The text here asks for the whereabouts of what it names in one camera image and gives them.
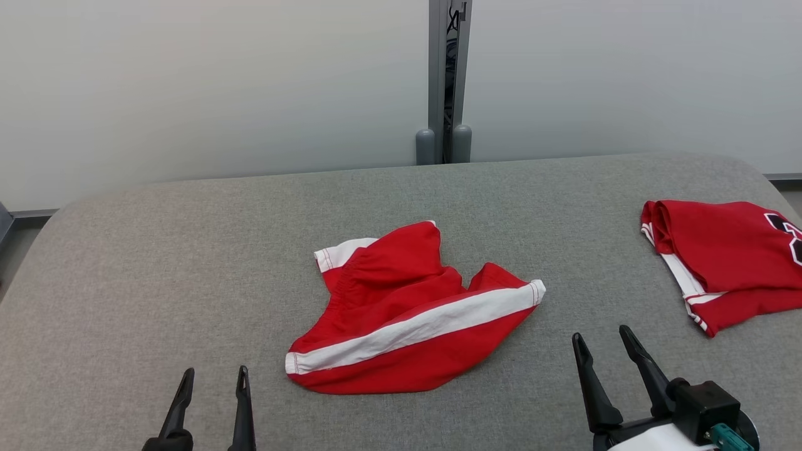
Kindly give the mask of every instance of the red jersey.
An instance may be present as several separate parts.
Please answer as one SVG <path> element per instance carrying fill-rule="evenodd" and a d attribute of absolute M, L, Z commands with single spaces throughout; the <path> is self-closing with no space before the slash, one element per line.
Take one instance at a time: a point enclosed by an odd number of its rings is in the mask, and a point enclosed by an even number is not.
<path fill-rule="evenodd" d="M 540 280 L 524 282 L 493 263 L 463 288 L 440 262 L 432 221 L 314 255 L 331 298 L 290 347 L 285 370 L 315 392 L 437 388 L 489 356 L 545 294 Z"/>
<path fill-rule="evenodd" d="M 749 202 L 648 201 L 641 231 L 710 336 L 755 315 L 802 307 L 802 231 Z"/>

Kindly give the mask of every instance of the white trim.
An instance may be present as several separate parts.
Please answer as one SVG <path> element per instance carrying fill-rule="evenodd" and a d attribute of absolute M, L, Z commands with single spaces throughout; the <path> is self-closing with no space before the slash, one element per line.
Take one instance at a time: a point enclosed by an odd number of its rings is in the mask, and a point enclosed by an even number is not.
<path fill-rule="evenodd" d="M 709 303 L 713 299 L 717 299 L 717 298 L 720 298 L 721 296 L 724 296 L 726 293 L 727 293 L 727 291 L 724 291 L 723 293 L 710 293 L 708 295 L 701 295 L 701 296 L 697 296 L 697 297 L 690 298 L 690 299 L 689 298 L 685 298 L 685 301 L 689 305 L 694 306 L 696 304 Z"/>
<path fill-rule="evenodd" d="M 646 239 L 654 246 L 654 229 L 652 223 L 641 224 L 641 232 L 646 235 Z M 679 289 L 683 293 L 683 300 L 685 301 L 685 310 L 688 311 L 688 316 L 697 323 L 703 331 L 707 331 L 707 323 L 702 320 L 702 317 L 695 314 L 691 310 L 691 306 L 695 304 L 709 303 L 719 296 L 725 295 L 724 293 L 707 293 L 699 280 L 694 277 L 693 273 L 688 270 L 685 263 L 679 259 L 676 254 L 661 254 L 663 261 L 668 265 L 668 269 L 674 275 L 674 280 L 679 284 Z"/>
<path fill-rule="evenodd" d="M 360 247 L 368 247 L 376 241 L 378 241 L 377 238 L 358 238 L 341 242 L 336 246 L 316 250 L 314 252 L 314 259 L 318 261 L 320 272 L 325 273 L 328 270 L 333 270 L 334 268 L 345 265 L 357 249 Z"/>
<path fill-rule="evenodd" d="M 342 343 L 303 354 L 290 352 L 284 367 L 287 374 L 306 374 L 358 364 L 402 347 L 535 307 L 541 303 L 545 292 L 542 281 L 532 280 L 521 288 L 502 288 L 468 296 Z"/>

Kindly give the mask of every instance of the gray fabric surface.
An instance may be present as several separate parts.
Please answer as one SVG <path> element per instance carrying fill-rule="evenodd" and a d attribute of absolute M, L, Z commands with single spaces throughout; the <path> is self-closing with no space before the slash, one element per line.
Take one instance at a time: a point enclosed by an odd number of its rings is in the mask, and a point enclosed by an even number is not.
<path fill-rule="evenodd" d="M 196 449 L 230 445 L 248 365 L 260 449 L 589 449 L 571 334 L 625 418 L 648 416 L 618 325 L 670 377 L 716 380 L 764 449 L 802 449 L 802 311 L 708 339 L 638 232 L 648 199 L 752 201 L 799 221 L 754 169 L 651 154 L 149 185 L 47 223 L 0 303 L 0 449 L 140 449 L 186 367 Z M 434 219 L 467 279 L 486 261 L 541 278 L 541 306 L 431 392 L 327 396 L 284 354 L 327 302 L 312 252 Z"/>

